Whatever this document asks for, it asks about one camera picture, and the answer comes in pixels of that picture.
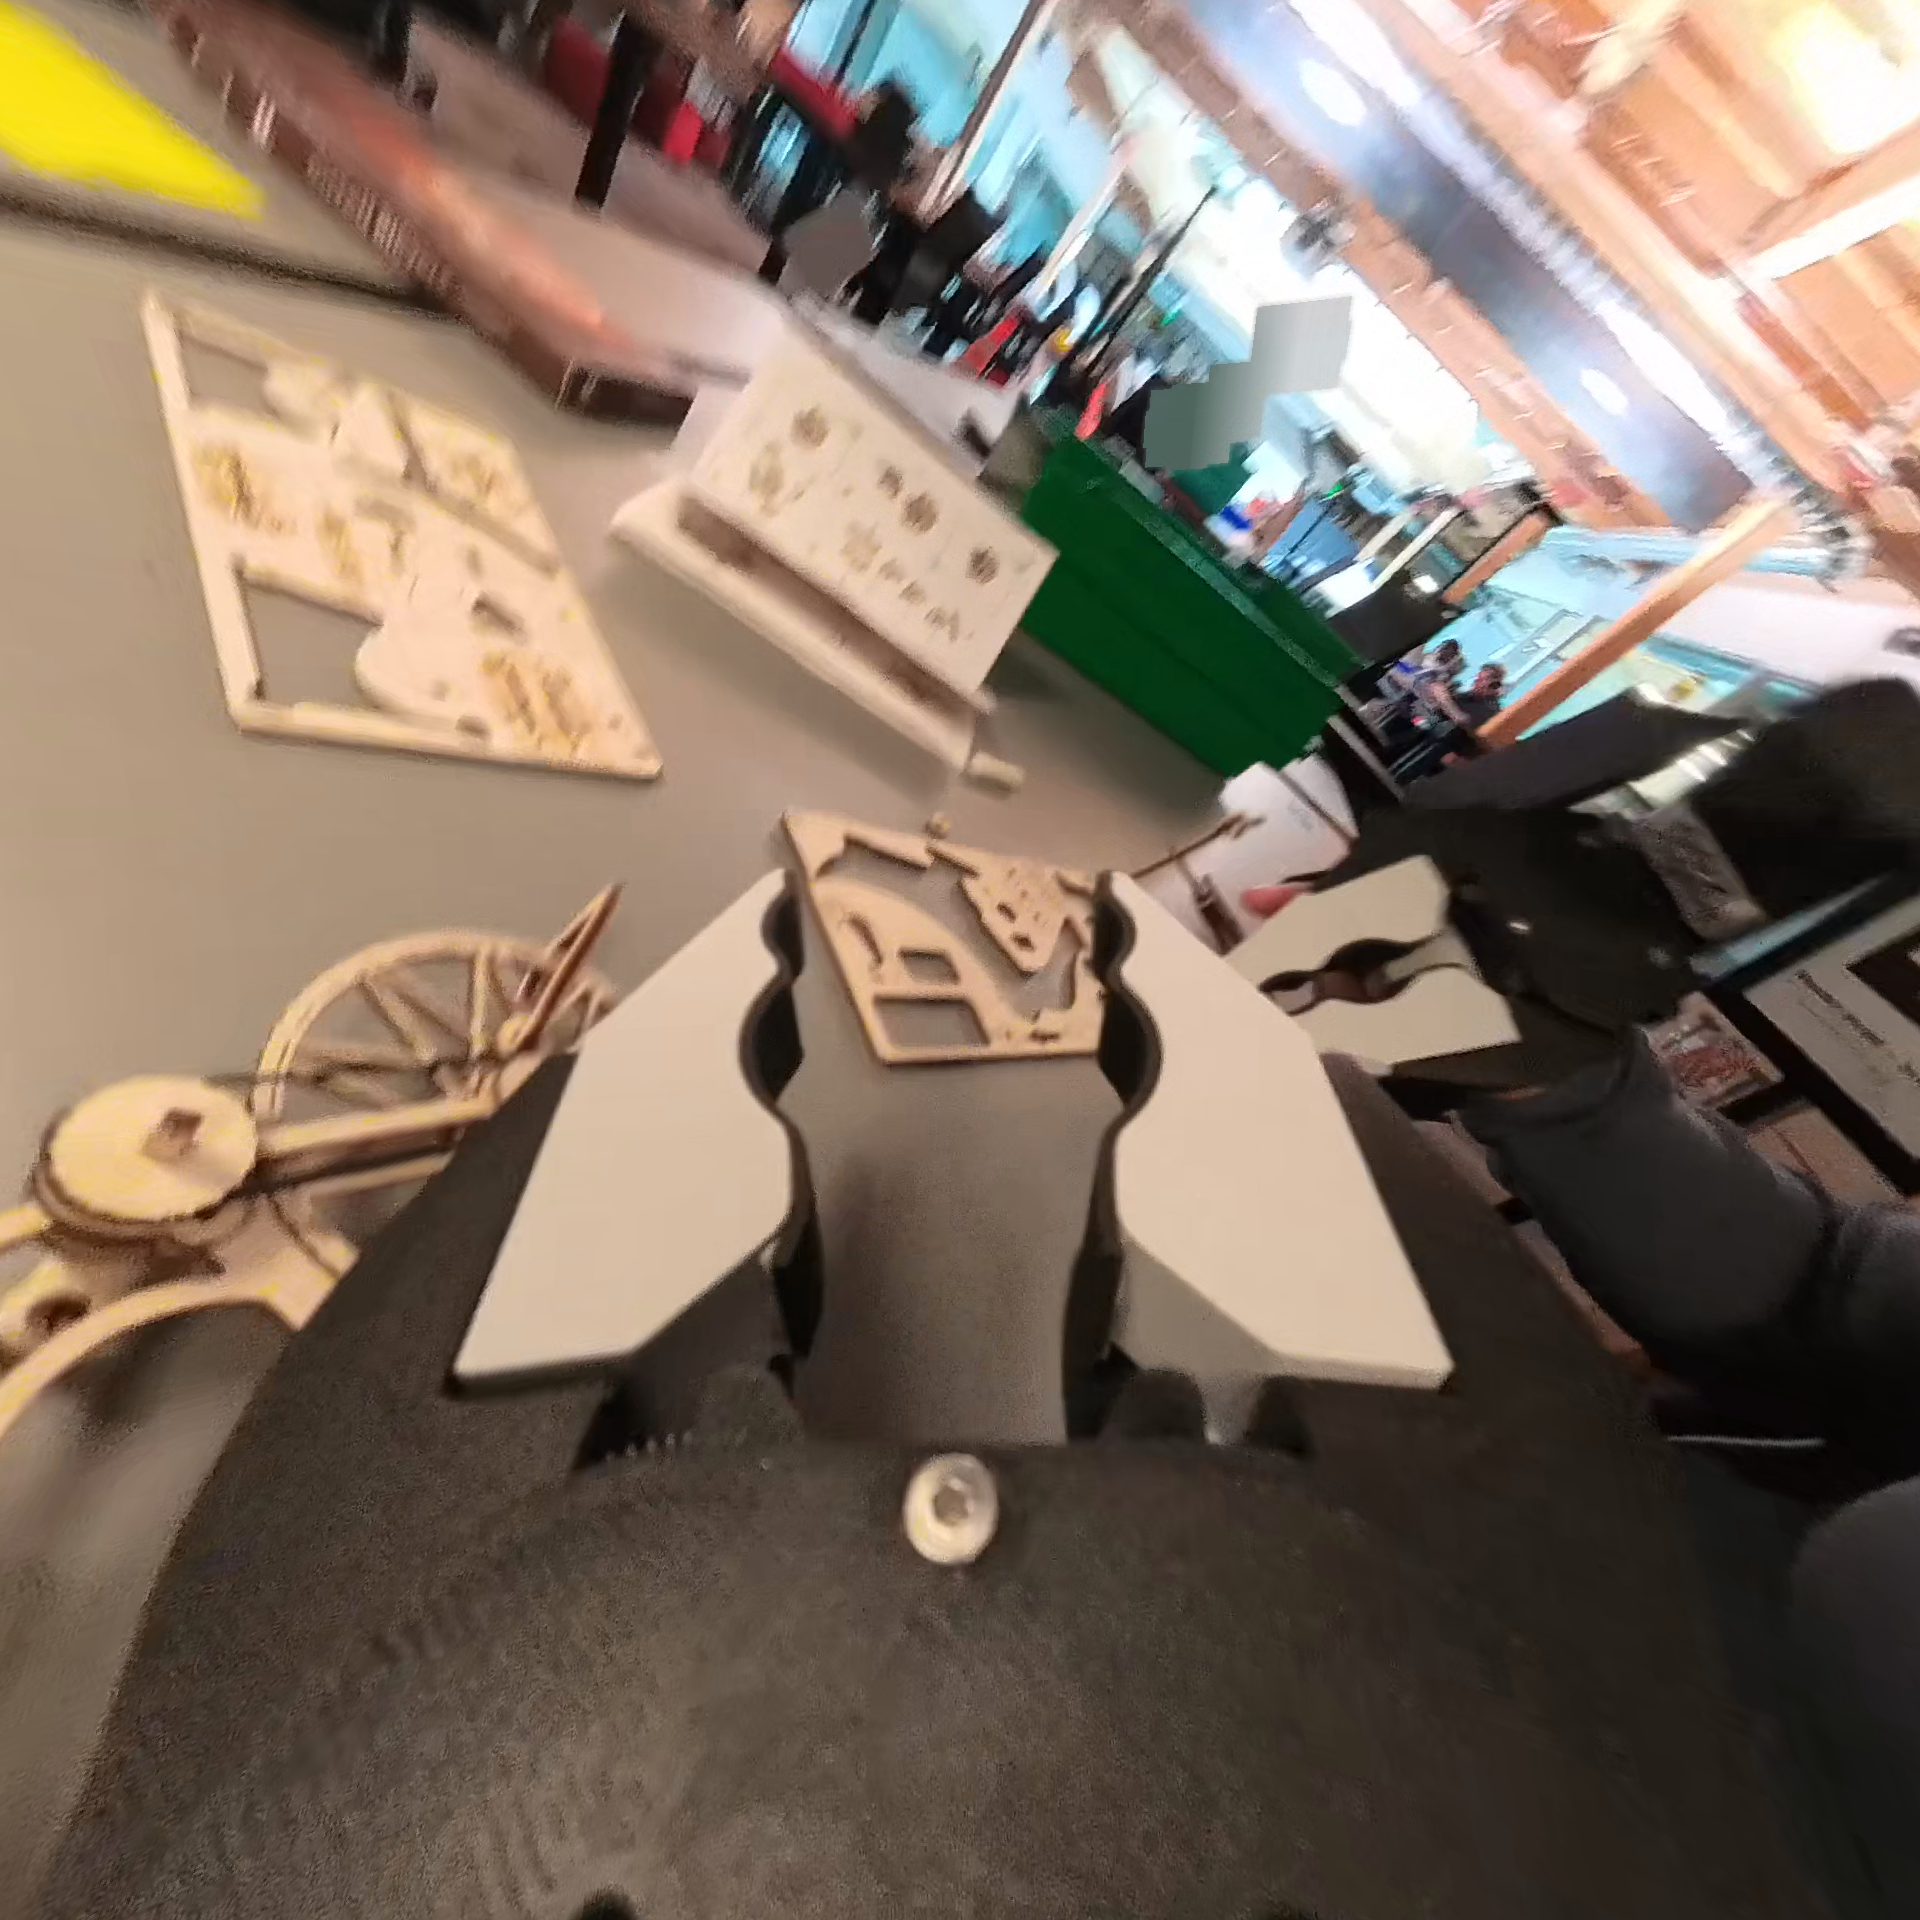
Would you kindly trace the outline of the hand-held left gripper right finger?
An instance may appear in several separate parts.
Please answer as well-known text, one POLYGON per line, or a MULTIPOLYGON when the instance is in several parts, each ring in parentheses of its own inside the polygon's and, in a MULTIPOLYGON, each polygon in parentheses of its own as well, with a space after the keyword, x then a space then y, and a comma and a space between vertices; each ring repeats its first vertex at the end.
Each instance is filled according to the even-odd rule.
POLYGON ((1276 1384, 1433 1394, 1454 1358, 1307 1036, 1131 877, 1092 893, 1098 1138, 1067 1288, 1067 1430, 1138 1377, 1250 1436, 1276 1384))

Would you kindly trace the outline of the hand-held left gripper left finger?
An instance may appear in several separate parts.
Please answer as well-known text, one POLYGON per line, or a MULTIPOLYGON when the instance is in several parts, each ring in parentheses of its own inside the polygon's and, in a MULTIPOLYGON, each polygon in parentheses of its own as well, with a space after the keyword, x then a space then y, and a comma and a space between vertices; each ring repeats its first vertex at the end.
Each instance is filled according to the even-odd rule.
POLYGON ((804 1046, 802 910, 769 870, 571 1053, 450 1377, 610 1377, 755 1273, 782 1342, 826 1314, 809 1153, 782 1098, 804 1046))

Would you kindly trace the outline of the green plastic crate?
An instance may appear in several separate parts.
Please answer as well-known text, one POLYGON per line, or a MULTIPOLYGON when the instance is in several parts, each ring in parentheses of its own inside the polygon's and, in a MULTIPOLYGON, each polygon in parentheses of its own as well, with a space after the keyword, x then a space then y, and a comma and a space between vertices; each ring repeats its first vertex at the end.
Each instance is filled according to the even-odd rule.
POLYGON ((1019 506, 1057 553, 1019 628, 1213 776, 1304 756, 1358 669, 1280 584, 1248 584, 1101 449, 1041 422, 1019 506))

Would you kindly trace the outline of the dark brown product box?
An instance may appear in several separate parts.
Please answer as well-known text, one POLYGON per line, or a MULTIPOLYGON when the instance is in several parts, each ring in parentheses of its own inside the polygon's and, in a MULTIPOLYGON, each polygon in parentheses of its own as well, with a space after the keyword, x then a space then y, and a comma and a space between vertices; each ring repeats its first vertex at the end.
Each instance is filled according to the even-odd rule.
POLYGON ((757 280, 459 150, 283 8, 142 11, 251 146, 565 413, 672 426, 784 340, 757 280))

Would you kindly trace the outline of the yellow paper sheet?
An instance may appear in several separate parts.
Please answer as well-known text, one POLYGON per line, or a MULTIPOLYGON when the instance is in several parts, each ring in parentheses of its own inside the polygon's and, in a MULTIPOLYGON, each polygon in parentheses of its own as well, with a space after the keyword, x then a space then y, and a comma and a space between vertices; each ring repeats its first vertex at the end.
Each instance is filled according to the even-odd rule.
POLYGON ((260 188, 27 4, 3 4, 3 156, 46 182, 245 225, 260 188))

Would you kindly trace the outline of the wooden wheel model assembly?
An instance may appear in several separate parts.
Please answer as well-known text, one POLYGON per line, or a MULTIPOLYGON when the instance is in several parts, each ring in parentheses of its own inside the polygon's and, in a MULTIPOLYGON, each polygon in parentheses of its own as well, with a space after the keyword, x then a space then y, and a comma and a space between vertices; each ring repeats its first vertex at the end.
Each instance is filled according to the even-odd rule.
POLYGON ((416 1192, 613 1006, 594 956, 622 885, 555 934, 438 928, 315 977, 245 1073, 91 1090, 5 1208, 3 1436, 112 1348, 209 1314, 301 1332, 357 1246, 334 1217, 416 1192))

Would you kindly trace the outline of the person's right forearm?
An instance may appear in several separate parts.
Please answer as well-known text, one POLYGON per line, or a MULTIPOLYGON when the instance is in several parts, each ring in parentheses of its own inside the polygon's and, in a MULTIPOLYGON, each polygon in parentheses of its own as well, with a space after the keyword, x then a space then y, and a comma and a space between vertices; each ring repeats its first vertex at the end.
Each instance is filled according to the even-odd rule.
POLYGON ((1643 1041, 1461 1121, 1669 1384, 1673 1438, 1835 1496, 1916 1480, 1912 1208, 1841 1202, 1768 1158, 1643 1041))

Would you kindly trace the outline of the black framed print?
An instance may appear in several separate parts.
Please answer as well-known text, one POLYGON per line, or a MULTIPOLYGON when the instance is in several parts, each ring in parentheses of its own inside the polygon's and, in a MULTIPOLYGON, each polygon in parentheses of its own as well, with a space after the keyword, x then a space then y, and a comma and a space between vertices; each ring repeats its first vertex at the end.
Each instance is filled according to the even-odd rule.
POLYGON ((1917 1156, 1917 899, 1832 924, 1744 1003, 1909 1162, 1917 1156))

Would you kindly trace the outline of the small cut-out wooden parts sheet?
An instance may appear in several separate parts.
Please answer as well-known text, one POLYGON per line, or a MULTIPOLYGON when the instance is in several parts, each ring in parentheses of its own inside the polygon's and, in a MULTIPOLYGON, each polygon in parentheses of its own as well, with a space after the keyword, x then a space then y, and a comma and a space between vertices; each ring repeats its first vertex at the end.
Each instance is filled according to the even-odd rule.
POLYGON ((1089 874, 820 809, 789 809, 782 830, 880 1065, 1098 1053, 1089 874))

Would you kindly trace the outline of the large wooden parts sheet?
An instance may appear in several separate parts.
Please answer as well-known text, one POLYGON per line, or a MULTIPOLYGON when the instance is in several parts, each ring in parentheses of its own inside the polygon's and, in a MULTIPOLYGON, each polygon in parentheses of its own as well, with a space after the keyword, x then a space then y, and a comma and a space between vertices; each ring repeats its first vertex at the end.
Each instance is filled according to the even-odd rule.
POLYGON ((662 776, 515 444, 201 304, 145 292, 139 322, 243 732, 662 776), (251 611, 265 594, 357 626, 348 705, 270 691, 251 611))

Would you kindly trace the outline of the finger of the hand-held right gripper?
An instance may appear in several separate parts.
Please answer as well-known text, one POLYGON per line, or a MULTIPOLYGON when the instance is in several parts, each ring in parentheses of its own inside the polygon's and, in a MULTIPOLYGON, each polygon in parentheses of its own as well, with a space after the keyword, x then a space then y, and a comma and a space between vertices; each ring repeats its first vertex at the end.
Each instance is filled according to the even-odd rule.
POLYGON ((1276 966, 1325 970, 1358 944, 1426 944, 1445 930, 1450 901, 1446 877, 1426 857, 1300 893, 1276 915, 1276 966))
POLYGON ((1344 1053, 1372 1070, 1521 1042, 1516 1011, 1450 933, 1421 944, 1358 939, 1314 965, 1245 944, 1229 966, 1273 998, 1320 1053, 1344 1053))

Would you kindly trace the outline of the white instruction booklet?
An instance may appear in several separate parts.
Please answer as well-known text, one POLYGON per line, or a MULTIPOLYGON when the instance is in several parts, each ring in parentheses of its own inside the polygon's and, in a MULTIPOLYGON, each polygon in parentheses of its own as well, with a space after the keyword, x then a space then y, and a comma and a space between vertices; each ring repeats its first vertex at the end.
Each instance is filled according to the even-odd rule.
POLYGON ((608 534, 869 717, 994 793, 987 681, 1059 562, 985 488, 969 426, 1012 413, 809 318, 737 389, 701 389, 608 534))

